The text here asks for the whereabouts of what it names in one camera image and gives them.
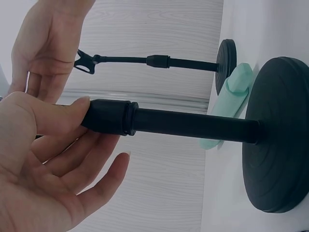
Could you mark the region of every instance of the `left hand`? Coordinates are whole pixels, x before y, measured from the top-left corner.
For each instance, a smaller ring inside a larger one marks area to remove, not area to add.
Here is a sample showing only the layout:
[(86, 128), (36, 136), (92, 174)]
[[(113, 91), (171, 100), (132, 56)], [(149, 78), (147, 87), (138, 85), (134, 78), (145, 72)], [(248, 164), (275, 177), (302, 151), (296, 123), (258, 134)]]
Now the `left hand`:
[(29, 10), (13, 46), (8, 94), (25, 92), (28, 85), (28, 94), (57, 102), (73, 69), (86, 16), (84, 12), (66, 11), (61, 5), (76, 11), (81, 2), (89, 1), (39, 0)]
[[(80, 193), (119, 139), (80, 126), (89, 103), (51, 105), (22, 92), (0, 102), (0, 231), (65, 232), (114, 195), (126, 174), (126, 153)], [(36, 134), (45, 136), (34, 140)]]

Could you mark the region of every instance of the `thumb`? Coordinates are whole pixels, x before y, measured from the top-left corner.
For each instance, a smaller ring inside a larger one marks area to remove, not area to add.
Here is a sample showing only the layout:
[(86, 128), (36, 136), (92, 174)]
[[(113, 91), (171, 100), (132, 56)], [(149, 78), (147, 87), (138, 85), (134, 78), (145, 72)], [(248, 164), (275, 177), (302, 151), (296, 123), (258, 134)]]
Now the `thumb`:
[(3, 100), (6, 103), (21, 107), (24, 114), (19, 114), (18, 121), (31, 125), (29, 136), (63, 135), (80, 126), (90, 105), (89, 97), (76, 100), (72, 105), (54, 105), (43, 102), (29, 94), (16, 92)]
[(23, 92), (0, 102), (0, 167), (18, 174), (36, 134), (62, 135), (77, 129), (88, 108), (89, 97), (70, 106), (52, 105)]

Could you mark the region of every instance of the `black round base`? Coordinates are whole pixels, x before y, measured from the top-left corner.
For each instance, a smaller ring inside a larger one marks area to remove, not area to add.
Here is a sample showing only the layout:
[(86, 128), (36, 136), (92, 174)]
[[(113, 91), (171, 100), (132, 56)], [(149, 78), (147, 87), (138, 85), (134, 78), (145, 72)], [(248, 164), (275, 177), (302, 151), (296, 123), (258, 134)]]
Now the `black round base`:
[(216, 72), (216, 90), (219, 95), (223, 83), (237, 64), (236, 46), (233, 40), (223, 40), (217, 56), (218, 71)]
[(251, 203), (284, 213), (309, 192), (309, 68), (293, 58), (274, 58), (259, 72), (246, 119), (259, 120), (264, 134), (243, 144), (245, 188)]

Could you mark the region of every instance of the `white surface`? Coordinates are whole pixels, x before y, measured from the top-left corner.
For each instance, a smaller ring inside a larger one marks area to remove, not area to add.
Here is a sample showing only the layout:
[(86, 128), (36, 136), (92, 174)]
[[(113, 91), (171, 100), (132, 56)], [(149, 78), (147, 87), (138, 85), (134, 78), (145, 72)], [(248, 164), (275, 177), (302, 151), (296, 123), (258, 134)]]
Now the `white surface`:
[[(238, 63), (255, 74), (269, 59), (298, 58), (309, 64), (309, 1), (226, 0), (221, 40), (234, 39)], [(216, 100), (214, 86), (210, 107)], [(240, 118), (245, 117), (245, 109)], [(300, 232), (309, 230), (309, 196), (284, 214), (267, 214), (249, 202), (242, 178), (241, 144), (224, 142), (206, 152), (202, 232)]]
[(9, 83), (0, 65), (0, 97), (4, 97), (8, 90), (9, 90)]
[[(9, 80), (11, 48), (34, 2), (0, 1), (0, 63)], [(222, 0), (97, 0), (85, 21), (80, 48), (92, 55), (166, 54), (215, 61), (222, 8)], [(194, 97), (206, 107), (211, 84), (211, 72), (101, 64), (94, 76), (74, 70), (67, 90)], [(121, 138), (113, 157), (128, 150), (129, 170), (115, 197), (73, 231), (199, 232), (205, 152), (198, 140), (137, 133)]]

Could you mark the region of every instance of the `fingernail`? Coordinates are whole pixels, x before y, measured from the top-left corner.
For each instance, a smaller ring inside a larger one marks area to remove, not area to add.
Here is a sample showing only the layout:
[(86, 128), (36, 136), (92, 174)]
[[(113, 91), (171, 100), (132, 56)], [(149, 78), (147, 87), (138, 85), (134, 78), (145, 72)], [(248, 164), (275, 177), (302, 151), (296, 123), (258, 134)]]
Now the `fingernail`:
[(131, 156), (131, 151), (125, 151), (125, 153), (127, 153), (129, 157)]

